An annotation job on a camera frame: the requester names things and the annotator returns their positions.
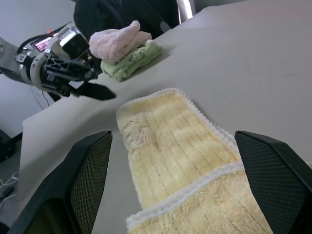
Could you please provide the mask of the shiny metal pole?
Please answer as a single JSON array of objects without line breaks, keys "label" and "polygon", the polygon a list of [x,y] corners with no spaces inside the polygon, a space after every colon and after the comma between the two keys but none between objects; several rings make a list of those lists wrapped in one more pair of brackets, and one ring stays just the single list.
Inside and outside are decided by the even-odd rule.
[{"label": "shiny metal pole", "polygon": [[194,0],[176,0],[178,5],[178,14],[180,23],[191,19],[194,16],[195,5]]}]

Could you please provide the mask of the green fluffy towel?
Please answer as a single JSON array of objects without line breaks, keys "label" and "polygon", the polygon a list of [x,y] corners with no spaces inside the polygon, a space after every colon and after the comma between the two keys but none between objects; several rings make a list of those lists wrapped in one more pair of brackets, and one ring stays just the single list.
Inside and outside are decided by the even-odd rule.
[{"label": "green fluffy towel", "polygon": [[140,69],[162,54],[162,47],[154,40],[148,40],[139,48],[133,49],[124,58],[115,64],[102,61],[102,71],[118,82],[128,79],[137,69]]}]

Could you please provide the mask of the black chair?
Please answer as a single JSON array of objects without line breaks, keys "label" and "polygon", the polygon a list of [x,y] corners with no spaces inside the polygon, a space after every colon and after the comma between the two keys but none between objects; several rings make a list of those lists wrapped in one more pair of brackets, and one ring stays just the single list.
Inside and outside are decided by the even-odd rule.
[{"label": "black chair", "polygon": [[179,25],[176,0],[71,0],[74,23],[89,39],[95,32],[122,29],[133,21],[155,39]]}]

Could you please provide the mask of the black box on floor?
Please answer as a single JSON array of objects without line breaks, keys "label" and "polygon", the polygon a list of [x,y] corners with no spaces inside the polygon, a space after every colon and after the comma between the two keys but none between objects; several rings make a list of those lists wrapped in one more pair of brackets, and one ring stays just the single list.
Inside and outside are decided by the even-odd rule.
[{"label": "black box on floor", "polygon": [[0,163],[12,157],[14,154],[14,144],[11,138],[0,130]]}]

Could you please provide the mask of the yellow towel with white edging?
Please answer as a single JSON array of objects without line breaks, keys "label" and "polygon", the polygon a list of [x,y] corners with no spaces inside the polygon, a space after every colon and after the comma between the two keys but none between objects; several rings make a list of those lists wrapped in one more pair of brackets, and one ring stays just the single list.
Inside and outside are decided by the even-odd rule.
[{"label": "yellow towel with white edging", "polygon": [[125,103],[117,125],[141,205],[128,234],[273,234],[234,137],[181,90]]}]

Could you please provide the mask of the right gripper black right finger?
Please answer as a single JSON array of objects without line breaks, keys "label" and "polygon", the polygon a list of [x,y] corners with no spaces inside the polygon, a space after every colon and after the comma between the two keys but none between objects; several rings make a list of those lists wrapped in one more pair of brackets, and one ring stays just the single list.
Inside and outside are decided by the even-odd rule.
[{"label": "right gripper black right finger", "polygon": [[312,168],[286,143],[237,131],[249,186],[274,234],[312,234]]}]

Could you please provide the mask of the pink fluffy towel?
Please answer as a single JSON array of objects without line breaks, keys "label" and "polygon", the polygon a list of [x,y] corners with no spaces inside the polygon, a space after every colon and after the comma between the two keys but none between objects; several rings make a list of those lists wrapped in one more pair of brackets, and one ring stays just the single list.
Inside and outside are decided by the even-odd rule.
[{"label": "pink fluffy towel", "polygon": [[89,39],[89,48],[94,57],[114,64],[151,39],[152,35],[141,31],[140,23],[135,20],[122,29],[95,32]]}]

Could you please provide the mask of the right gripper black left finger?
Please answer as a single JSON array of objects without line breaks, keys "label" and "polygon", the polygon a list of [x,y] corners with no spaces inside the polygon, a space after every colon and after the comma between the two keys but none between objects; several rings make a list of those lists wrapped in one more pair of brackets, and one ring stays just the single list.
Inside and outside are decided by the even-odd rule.
[{"label": "right gripper black left finger", "polygon": [[91,234],[111,145],[110,131],[77,142],[42,181],[7,234]]}]

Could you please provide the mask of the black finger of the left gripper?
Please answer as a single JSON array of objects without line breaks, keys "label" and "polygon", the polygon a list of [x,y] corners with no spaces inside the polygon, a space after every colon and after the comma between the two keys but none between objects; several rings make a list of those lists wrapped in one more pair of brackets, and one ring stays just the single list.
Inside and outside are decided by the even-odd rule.
[{"label": "black finger of the left gripper", "polygon": [[89,82],[83,82],[78,88],[71,86],[71,93],[77,97],[84,96],[96,100],[111,100],[117,97],[108,87]]},{"label": "black finger of the left gripper", "polygon": [[97,79],[98,75],[88,63],[81,61],[71,61],[69,63],[71,75],[79,79]]}]

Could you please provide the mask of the lit display screen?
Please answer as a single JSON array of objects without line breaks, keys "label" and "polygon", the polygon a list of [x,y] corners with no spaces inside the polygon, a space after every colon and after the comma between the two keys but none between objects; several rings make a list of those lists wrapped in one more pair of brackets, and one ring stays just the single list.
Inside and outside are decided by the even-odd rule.
[{"label": "lit display screen", "polygon": [[30,43],[33,49],[43,52],[47,47],[50,42],[52,37],[47,37],[47,38],[40,38],[36,39],[33,42]]}]

